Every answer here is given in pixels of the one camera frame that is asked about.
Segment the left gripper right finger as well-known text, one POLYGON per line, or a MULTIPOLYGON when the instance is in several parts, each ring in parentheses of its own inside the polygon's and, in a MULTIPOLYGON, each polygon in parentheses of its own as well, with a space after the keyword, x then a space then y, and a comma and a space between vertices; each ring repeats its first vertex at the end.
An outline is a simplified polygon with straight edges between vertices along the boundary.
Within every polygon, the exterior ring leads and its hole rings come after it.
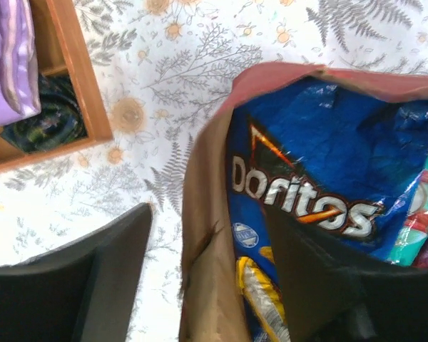
POLYGON ((428 341, 428 269, 388 264, 263 208, 292 341, 428 341))

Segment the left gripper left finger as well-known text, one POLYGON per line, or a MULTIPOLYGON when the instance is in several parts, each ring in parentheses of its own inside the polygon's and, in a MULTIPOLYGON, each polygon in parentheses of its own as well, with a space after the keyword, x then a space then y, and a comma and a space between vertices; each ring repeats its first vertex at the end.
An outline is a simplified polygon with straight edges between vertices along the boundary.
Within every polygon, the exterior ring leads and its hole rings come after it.
POLYGON ((58 249, 0 266, 0 341, 125 341, 152 217, 138 204, 58 249))

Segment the yellow snack packet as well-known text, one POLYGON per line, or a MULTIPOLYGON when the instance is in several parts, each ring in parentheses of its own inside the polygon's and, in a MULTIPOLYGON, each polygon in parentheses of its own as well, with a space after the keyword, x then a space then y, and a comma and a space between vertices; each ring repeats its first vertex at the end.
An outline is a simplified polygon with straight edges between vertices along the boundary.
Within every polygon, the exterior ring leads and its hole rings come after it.
POLYGON ((253 341, 290 341, 280 292, 249 257, 237 260, 237 285, 252 314, 248 326, 253 341))

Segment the red paper bag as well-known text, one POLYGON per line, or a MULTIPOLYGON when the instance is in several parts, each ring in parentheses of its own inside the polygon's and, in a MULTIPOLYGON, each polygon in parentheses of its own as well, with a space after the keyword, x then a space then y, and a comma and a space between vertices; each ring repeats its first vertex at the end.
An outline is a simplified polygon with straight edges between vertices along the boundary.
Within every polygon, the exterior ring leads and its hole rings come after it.
MULTIPOLYGON (((428 76, 283 62, 261 63, 243 71, 233 81, 230 95, 220 110, 199 134, 185 173, 181 341, 253 341, 248 326, 253 317, 237 285, 236 263, 240 257, 251 258, 268 275, 283 303, 269 234, 270 243, 260 248, 257 256, 241 254, 235 248, 227 189, 226 147, 236 108, 308 77, 386 103, 428 100, 428 76)), ((392 264, 388 257, 378 260, 392 264)), ((427 265, 418 265, 415 261, 403 267, 428 269, 427 265)))

